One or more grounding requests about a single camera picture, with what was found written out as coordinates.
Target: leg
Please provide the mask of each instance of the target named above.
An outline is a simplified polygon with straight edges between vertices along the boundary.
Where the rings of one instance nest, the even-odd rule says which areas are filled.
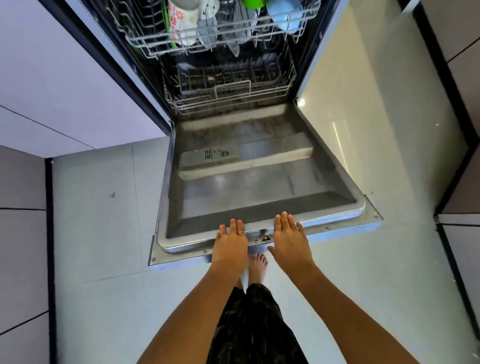
[[[218,321],[207,364],[248,362],[252,333],[245,324],[247,318],[245,305],[245,293],[239,279]]]
[[[263,254],[253,255],[249,260],[247,301],[248,320],[252,327],[252,362],[308,363],[295,335],[283,321],[280,307],[262,284],[267,265]]]

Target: finger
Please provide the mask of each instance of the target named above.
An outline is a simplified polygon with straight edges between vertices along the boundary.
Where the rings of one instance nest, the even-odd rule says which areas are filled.
[[[221,224],[220,225],[220,236],[227,235],[227,229],[225,229],[225,225]]]
[[[237,232],[237,221],[232,218],[230,220],[230,235],[237,235],[238,232]]]
[[[287,218],[287,213],[284,211],[282,212],[282,230],[287,231],[287,229],[290,229],[290,225],[288,224],[288,218]]]
[[[293,219],[293,215],[288,215],[287,216],[287,220],[288,220],[288,225],[290,226],[290,228],[295,228],[295,220]]]
[[[240,234],[240,231],[245,232],[245,225],[243,225],[242,220],[237,221],[237,232]]]
[[[272,246],[268,246],[267,250],[270,252],[270,254],[273,256],[273,259],[275,259],[275,248]]]
[[[281,216],[280,215],[277,215],[275,216],[275,225],[274,225],[274,228],[273,228],[273,231],[282,231],[282,222],[281,222]]]
[[[300,221],[297,221],[297,227],[299,228],[299,231],[303,234],[303,236],[307,236],[307,234],[305,234],[305,229],[301,225]]]

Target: open dishwasher door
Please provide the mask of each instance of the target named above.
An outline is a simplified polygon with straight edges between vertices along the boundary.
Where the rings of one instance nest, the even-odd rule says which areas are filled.
[[[293,104],[180,122],[150,264],[199,255],[208,260],[218,226],[232,217],[245,224],[249,252],[264,251],[282,211],[315,234],[312,242],[348,228],[371,230],[382,220]]]

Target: tile floor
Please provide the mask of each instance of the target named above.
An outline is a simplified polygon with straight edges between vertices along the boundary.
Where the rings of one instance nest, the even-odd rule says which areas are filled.
[[[411,15],[351,0],[302,111],[385,221],[312,246],[325,274],[420,363],[476,363],[475,339],[432,220],[466,145]],[[60,363],[134,363],[207,265],[146,266],[168,139],[54,164]],[[271,262],[266,285],[310,363],[344,363]]]

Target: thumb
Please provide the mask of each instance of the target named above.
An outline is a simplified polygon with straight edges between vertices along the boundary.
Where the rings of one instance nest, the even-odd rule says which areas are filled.
[[[275,259],[275,248],[273,246],[268,246],[267,250],[273,255],[273,258]]]

